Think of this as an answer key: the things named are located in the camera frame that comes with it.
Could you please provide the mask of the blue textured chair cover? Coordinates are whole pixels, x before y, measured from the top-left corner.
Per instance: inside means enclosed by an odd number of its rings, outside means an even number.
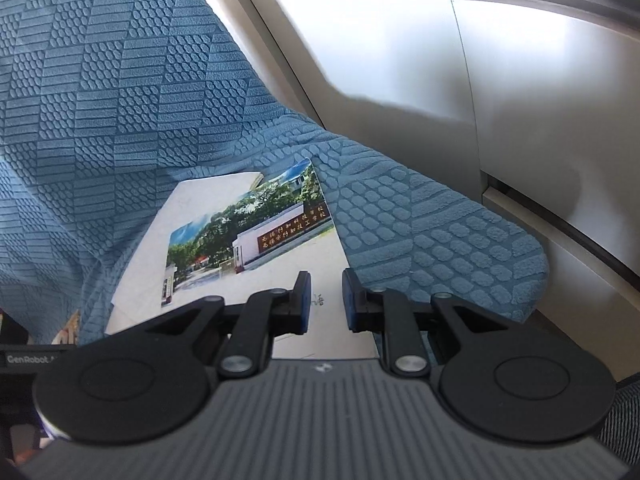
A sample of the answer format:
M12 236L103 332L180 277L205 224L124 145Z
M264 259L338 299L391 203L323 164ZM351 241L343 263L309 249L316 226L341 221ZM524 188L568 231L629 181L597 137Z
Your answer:
M104 335L180 182L302 159L363 284L535 310L535 237L282 105L205 0L1 0L1 307L34 341L73 314L82 342Z

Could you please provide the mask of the white paper sheets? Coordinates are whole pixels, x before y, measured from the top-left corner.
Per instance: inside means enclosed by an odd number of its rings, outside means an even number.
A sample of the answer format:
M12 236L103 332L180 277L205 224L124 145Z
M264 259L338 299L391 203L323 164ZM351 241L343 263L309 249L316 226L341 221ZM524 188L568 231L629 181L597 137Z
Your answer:
M112 298L105 333L111 335L160 315L169 237L187 223L234 203L262 180L259 172L186 180L171 192L153 219Z

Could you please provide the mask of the white orange cartoon book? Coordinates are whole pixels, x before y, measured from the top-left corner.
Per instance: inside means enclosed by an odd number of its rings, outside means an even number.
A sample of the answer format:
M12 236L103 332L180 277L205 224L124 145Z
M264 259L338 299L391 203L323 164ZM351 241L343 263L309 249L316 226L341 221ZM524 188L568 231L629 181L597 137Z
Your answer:
M78 333L80 324L80 312L76 310L65 325L54 336L51 344L70 344L74 346L78 343Z

